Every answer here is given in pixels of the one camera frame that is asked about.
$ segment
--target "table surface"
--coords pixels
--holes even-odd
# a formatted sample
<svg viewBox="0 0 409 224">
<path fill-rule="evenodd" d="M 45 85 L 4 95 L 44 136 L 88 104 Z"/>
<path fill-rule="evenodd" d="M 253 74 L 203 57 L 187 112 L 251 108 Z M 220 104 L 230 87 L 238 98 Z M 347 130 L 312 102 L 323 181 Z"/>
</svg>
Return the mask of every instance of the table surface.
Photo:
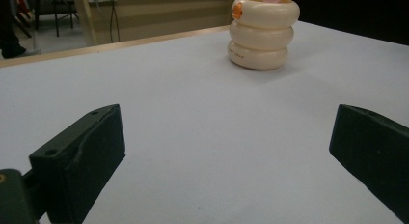
<svg viewBox="0 0 409 224">
<path fill-rule="evenodd" d="M 0 168 L 118 103 L 126 158 L 85 223 L 401 223 L 328 147 L 339 104 L 409 126 L 409 47 L 294 30 L 279 70 L 232 63 L 226 31 L 2 68 Z"/>
</svg>

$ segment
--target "stacked rings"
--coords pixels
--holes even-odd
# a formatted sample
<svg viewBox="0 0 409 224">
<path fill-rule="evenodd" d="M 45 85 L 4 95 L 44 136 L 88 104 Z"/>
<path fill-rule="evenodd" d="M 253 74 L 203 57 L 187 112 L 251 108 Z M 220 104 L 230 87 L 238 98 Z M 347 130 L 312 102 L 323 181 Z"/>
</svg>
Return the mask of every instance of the stacked rings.
<svg viewBox="0 0 409 224">
<path fill-rule="evenodd" d="M 300 15 L 291 0 L 264 3 L 262 0 L 235 0 L 234 22 L 230 28 L 229 56 L 240 66 L 273 70 L 284 64 L 286 47 L 292 41 L 291 27 Z"/>
</svg>

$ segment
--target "chair leg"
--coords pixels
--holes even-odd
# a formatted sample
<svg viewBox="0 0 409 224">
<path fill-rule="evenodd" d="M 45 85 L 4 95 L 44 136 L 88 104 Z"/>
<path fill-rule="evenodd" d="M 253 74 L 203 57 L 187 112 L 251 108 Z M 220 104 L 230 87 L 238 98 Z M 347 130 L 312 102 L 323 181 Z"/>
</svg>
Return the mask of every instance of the chair leg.
<svg viewBox="0 0 409 224">
<path fill-rule="evenodd" d="M 58 30 L 58 16 L 57 16 L 57 5 L 55 0 L 52 0 L 54 6 L 54 19 L 55 19 L 55 30 L 57 32 L 57 37 L 60 37 L 60 32 Z"/>
<path fill-rule="evenodd" d="M 21 25 L 20 22 L 18 22 L 18 20 L 13 17 L 13 22 L 21 29 L 21 31 L 23 31 L 23 33 L 27 36 L 27 38 L 31 38 L 31 35 L 29 32 L 27 32 L 27 30 L 24 28 L 23 25 Z"/>
<path fill-rule="evenodd" d="M 74 22 L 72 20 L 72 8 L 69 6 L 69 18 L 71 19 L 71 29 L 74 28 Z"/>
<path fill-rule="evenodd" d="M 26 28 L 30 28 L 30 24 L 27 22 L 27 20 L 25 20 L 25 18 L 21 14 L 17 14 L 16 17 L 18 18 L 18 20 L 20 20 L 22 24 L 24 24 L 24 26 L 26 26 Z"/>
</svg>

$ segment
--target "wall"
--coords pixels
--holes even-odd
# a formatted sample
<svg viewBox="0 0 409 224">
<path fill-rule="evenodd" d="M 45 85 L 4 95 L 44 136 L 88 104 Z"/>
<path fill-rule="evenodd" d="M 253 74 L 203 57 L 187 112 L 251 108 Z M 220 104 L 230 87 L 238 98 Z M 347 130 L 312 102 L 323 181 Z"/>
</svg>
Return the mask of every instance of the wall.
<svg viewBox="0 0 409 224">
<path fill-rule="evenodd" d="M 192 31 L 232 22 L 233 0 L 118 0 L 121 41 Z M 111 4 L 75 0 L 87 45 L 111 42 Z M 118 41 L 115 22 L 114 42 Z"/>
</svg>

